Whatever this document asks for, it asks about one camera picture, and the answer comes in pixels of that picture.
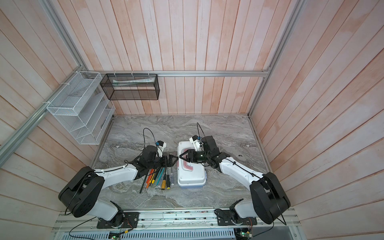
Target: marble tabletop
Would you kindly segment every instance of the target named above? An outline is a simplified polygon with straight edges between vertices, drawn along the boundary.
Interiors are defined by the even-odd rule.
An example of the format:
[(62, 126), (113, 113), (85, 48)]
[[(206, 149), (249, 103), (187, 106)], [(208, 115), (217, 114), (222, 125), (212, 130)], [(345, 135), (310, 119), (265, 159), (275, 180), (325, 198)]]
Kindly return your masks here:
[[(144, 115), (117, 116), (94, 169), (117, 167), (124, 160), (132, 160), (143, 146), (143, 129), (149, 128), (156, 139), (167, 143), (164, 152), (177, 154), (177, 144), (197, 135), (199, 123), (206, 136), (212, 135), (220, 151), (259, 172), (266, 172), (261, 152), (257, 147), (248, 117), (245, 115)], [(146, 130), (147, 144), (154, 144)], [(123, 209), (204, 208), (229, 207), (238, 199), (250, 199), (250, 192), (232, 177), (206, 167), (207, 183), (202, 188), (181, 189), (177, 185), (177, 169), (173, 167), (175, 185), (169, 190), (149, 187), (139, 194), (144, 178), (110, 186), (99, 198), (112, 200)]]

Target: robotic arm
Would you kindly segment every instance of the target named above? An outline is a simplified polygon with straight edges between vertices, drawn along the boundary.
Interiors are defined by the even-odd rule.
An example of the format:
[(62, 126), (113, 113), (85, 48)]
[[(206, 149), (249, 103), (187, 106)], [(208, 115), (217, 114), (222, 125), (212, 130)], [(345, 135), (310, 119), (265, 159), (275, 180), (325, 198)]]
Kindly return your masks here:
[[(250, 190), (252, 200), (240, 201), (234, 207), (239, 217), (258, 216), (271, 224), (290, 207), (288, 197), (273, 173), (256, 172), (236, 162), (219, 151), (212, 136), (193, 136), (190, 142), (195, 149), (185, 151), (179, 158), (192, 163), (207, 163)], [(59, 193), (60, 201), (75, 217), (93, 215), (104, 219), (111, 227), (119, 228), (123, 224), (123, 210), (112, 201), (98, 200), (100, 191), (119, 182), (139, 179), (149, 169), (165, 167), (165, 147), (166, 143), (158, 141), (156, 146), (145, 147), (133, 161), (120, 167), (95, 170), (83, 167)]]

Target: black mesh basket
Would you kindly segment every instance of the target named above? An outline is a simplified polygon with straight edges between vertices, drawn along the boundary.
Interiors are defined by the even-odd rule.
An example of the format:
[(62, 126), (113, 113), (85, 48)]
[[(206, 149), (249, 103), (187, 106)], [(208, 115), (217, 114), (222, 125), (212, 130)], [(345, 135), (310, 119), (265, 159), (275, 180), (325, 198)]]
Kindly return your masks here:
[(108, 73), (100, 83), (109, 100), (158, 100), (156, 74)]

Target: gray floor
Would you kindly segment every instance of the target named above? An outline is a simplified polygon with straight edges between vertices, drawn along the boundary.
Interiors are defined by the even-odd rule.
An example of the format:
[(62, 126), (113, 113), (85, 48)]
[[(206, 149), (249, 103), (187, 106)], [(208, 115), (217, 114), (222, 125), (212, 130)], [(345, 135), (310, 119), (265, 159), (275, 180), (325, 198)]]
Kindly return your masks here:
[[(143, 146), (142, 130), (152, 130), (156, 140), (167, 143), (167, 154), (177, 154), (177, 144), (197, 135), (199, 122), (207, 136), (212, 135), (219, 149), (240, 163), (256, 171), (266, 172), (260, 150), (245, 115), (192, 115), (192, 116), (118, 116), (108, 135), (95, 169), (121, 166), (132, 160)], [(145, 132), (146, 144), (154, 144), (151, 133)], [(150, 187), (139, 194), (143, 179), (122, 182), (103, 189), (100, 198), (112, 200), (123, 209), (161, 209), (191, 207), (229, 207), (236, 200), (250, 199), (250, 192), (228, 175), (211, 167), (207, 183), (200, 189), (181, 189), (177, 185), (177, 169), (173, 168), (175, 185), (169, 190)]]

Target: white tiered mesh rack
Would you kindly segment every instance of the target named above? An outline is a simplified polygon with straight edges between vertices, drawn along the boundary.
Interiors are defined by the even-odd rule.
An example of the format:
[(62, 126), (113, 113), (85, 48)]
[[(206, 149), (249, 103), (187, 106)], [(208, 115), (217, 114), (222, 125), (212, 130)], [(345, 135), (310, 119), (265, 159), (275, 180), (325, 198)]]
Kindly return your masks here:
[(79, 144), (99, 144), (115, 111), (104, 93), (92, 96), (100, 81), (100, 73), (78, 72), (47, 107)]

